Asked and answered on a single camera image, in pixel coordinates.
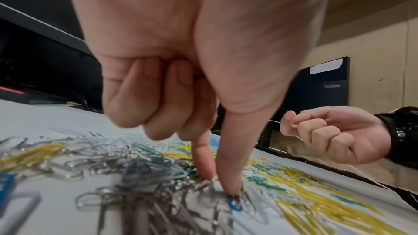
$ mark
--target pile of yellow paper clips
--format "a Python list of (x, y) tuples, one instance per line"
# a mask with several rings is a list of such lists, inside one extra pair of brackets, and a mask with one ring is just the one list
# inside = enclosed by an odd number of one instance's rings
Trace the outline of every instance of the pile of yellow paper clips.
[(57, 155), (65, 148), (64, 144), (50, 144), (0, 160), (0, 173), (31, 167)]

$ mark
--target white label on monitor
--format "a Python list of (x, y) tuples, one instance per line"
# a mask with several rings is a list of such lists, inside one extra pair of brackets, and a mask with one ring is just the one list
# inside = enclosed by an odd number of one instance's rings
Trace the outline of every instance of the white label on monitor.
[(340, 68), (342, 64), (343, 64), (343, 58), (337, 59), (331, 62), (315, 65), (310, 68), (310, 74), (319, 74), (319, 73), (335, 70), (335, 69)]

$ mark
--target human hand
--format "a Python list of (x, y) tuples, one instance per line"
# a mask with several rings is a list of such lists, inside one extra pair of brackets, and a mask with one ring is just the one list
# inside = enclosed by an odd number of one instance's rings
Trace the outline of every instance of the human hand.
[[(226, 193), (314, 47), (326, 0), (73, 0), (102, 65), (103, 108), (155, 140), (192, 141), (203, 178)], [(216, 167), (209, 129), (226, 110)]]
[(285, 136), (299, 136), (307, 148), (334, 162), (359, 165), (380, 160), (391, 148), (383, 122), (356, 107), (288, 111), (280, 121)]

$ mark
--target white desk surface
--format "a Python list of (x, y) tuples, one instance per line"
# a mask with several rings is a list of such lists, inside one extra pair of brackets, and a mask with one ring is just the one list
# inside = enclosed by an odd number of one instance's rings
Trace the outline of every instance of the white desk surface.
[[(142, 132), (140, 128), (130, 130), (116, 128), (104, 115), (73, 109), (67, 105), (30, 106), (0, 100), (0, 139), (10, 136), (25, 136), (32, 141), (39, 141), (41, 135), (63, 136), (51, 131), (50, 128), (71, 129), (84, 134), (93, 131), (107, 137)], [(325, 178), (330, 183), (349, 189), (347, 190), (348, 194), (361, 197), (366, 202), (376, 204), (376, 199), (385, 201), (384, 203), (379, 202), (379, 209), (388, 212), (388, 214), (392, 213), (394, 221), (405, 227), (404, 231), (413, 234), (418, 229), (415, 210), (390, 191), (308, 164), (276, 157), (260, 150), (255, 150), (254, 155), (274, 159), (275, 162), (282, 165), (309, 172), (312, 176)], [(77, 211), (74, 199), (81, 193), (94, 191), (96, 187), (109, 186), (111, 182), (111, 176), (93, 178), (87, 173), (84, 180), (76, 182), (62, 182), (45, 178), (40, 181), (19, 184), (15, 192), (40, 192), (42, 201), (26, 220), (18, 234), (95, 234), (98, 212)], [(13, 209), (14, 206), (9, 205), (6, 213), (9, 214)], [(109, 211), (106, 214), (105, 229), (102, 234), (121, 234), (119, 219), (117, 211)]]

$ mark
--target pile of silver paper clips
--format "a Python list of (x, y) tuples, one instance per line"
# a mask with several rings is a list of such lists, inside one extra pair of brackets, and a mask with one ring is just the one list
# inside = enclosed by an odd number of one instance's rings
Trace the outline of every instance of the pile of silver paper clips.
[(15, 172), (18, 181), (39, 175), (63, 181), (79, 181), (86, 173), (117, 175), (110, 186), (75, 198), (78, 210), (99, 212), (97, 234), (105, 228), (109, 210), (121, 212), (124, 235), (254, 234), (231, 213), (233, 205), (254, 214), (257, 206), (250, 197), (228, 202), (214, 182), (199, 176), (190, 159), (165, 157), (168, 145), (97, 133), (40, 139), (33, 144), (24, 137), (0, 141), (0, 172)]

